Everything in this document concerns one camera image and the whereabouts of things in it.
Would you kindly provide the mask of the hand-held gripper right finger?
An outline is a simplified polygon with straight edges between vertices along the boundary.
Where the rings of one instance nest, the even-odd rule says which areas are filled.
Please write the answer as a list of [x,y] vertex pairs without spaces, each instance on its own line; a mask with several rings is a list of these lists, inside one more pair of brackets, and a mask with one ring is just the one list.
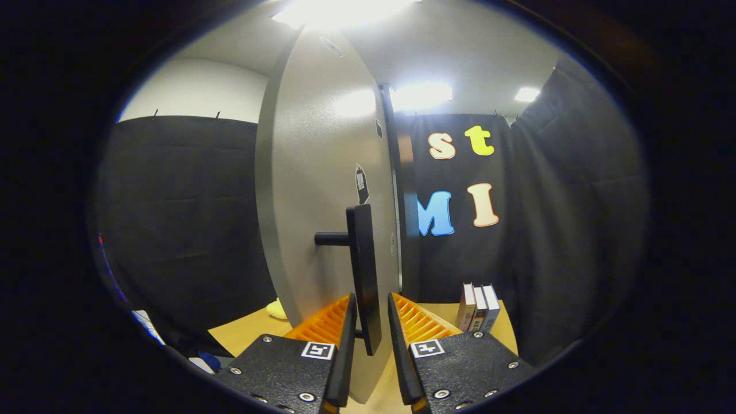
[[478,413],[534,368],[484,332],[462,332],[397,293],[388,318],[403,404],[413,413]]

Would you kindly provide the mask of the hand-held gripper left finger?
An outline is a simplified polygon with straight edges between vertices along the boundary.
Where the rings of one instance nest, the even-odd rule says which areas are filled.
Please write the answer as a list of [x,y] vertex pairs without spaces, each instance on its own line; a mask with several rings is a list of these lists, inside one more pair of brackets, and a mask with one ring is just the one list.
[[258,336],[214,378],[268,413],[338,413],[348,402],[357,316],[347,294],[286,335]]

